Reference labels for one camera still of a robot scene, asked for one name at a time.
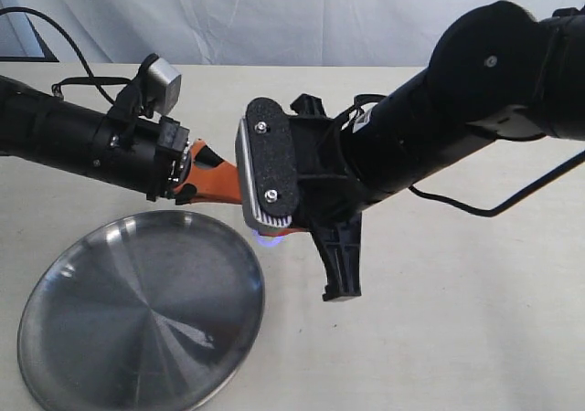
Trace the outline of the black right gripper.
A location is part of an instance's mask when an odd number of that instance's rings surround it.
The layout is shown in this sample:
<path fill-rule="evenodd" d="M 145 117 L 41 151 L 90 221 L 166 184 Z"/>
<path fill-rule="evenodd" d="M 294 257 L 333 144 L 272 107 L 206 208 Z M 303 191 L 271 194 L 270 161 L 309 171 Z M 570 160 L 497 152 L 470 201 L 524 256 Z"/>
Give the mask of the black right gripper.
<path fill-rule="evenodd" d="M 293 227 L 275 237 L 310 233 L 324 264 L 324 301 L 362 295 L 360 252 L 362 215 L 357 209 L 357 180 L 340 149 L 340 121 L 326 116 L 322 101 L 302 94 L 291 104 L 299 204 Z"/>

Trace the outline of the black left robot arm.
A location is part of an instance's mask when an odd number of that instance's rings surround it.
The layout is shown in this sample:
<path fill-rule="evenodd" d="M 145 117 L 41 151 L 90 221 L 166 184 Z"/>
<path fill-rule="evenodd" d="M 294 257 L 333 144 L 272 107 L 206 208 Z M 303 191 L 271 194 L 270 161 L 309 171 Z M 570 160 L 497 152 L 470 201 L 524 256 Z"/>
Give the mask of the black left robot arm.
<path fill-rule="evenodd" d="M 139 91 L 122 90 L 108 112 L 1 79 L 1 153 L 177 205 L 241 202 L 237 168 L 170 117 L 137 113 Z"/>

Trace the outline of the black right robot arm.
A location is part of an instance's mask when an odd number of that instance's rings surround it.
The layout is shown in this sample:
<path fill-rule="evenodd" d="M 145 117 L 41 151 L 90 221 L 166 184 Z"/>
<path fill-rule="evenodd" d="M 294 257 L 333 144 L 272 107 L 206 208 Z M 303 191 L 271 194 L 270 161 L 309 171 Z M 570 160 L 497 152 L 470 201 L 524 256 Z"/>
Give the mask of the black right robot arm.
<path fill-rule="evenodd" d="M 428 66 L 388 96 L 358 95 L 326 116 L 316 97 L 292 103 L 300 189 L 294 223 L 324 262 L 323 298 L 361 293 L 364 210 L 498 141 L 584 137 L 584 13 L 536 20 L 499 1 L 458 18 Z"/>

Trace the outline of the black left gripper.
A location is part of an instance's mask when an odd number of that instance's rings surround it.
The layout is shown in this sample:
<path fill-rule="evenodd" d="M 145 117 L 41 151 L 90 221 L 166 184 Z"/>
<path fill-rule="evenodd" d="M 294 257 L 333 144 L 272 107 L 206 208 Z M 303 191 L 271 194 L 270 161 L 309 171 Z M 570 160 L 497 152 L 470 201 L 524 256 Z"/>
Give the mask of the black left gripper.
<path fill-rule="evenodd" d="M 189 130 L 168 117 L 138 120 L 126 136 L 126 123 L 106 119 L 93 138 L 93 177 L 142 193 L 150 201 L 165 197 L 180 175 Z M 190 170 L 175 188 L 175 203 L 241 204 L 236 166 L 194 141 L 188 151 Z"/>

